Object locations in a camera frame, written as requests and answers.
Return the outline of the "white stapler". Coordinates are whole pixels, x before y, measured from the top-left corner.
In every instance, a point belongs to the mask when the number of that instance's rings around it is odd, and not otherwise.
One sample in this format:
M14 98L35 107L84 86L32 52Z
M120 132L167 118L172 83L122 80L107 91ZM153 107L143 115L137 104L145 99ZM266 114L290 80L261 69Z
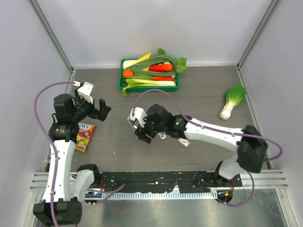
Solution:
M162 140L166 138L166 133L164 132L159 132L158 135Z

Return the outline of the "small staple box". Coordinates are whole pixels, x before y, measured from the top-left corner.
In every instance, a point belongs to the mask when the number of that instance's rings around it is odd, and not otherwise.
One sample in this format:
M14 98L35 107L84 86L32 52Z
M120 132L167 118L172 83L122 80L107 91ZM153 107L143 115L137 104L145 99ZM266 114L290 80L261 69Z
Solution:
M187 139L179 138L178 141L186 148L190 145L190 142Z

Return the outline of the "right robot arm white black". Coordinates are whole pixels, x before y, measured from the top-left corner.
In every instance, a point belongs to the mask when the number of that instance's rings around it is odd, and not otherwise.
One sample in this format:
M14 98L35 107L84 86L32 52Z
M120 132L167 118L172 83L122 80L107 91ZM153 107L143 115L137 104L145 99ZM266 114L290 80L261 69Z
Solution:
M138 139L147 143L157 134L165 134L175 139L208 142L234 152L216 167L214 182L220 187L226 186L243 171L260 173L268 148L258 130L251 125L244 129L225 128L182 114L172 115L159 104L152 105L147 111L139 107L132 109L129 121Z

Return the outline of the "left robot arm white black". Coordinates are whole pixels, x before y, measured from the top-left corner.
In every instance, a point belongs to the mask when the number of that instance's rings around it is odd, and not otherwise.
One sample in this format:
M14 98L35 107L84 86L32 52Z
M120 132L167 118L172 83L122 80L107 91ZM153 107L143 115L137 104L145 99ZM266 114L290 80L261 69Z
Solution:
M48 132L51 162L42 201L35 204L33 214L46 227L77 225L82 217L82 201L88 188L100 185L101 174L95 164L78 168L74 182L70 182L71 160L76 147L79 123L86 117L104 121L111 111L103 99L99 109L93 98L87 100L76 94L61 94L54 98L55 113Z

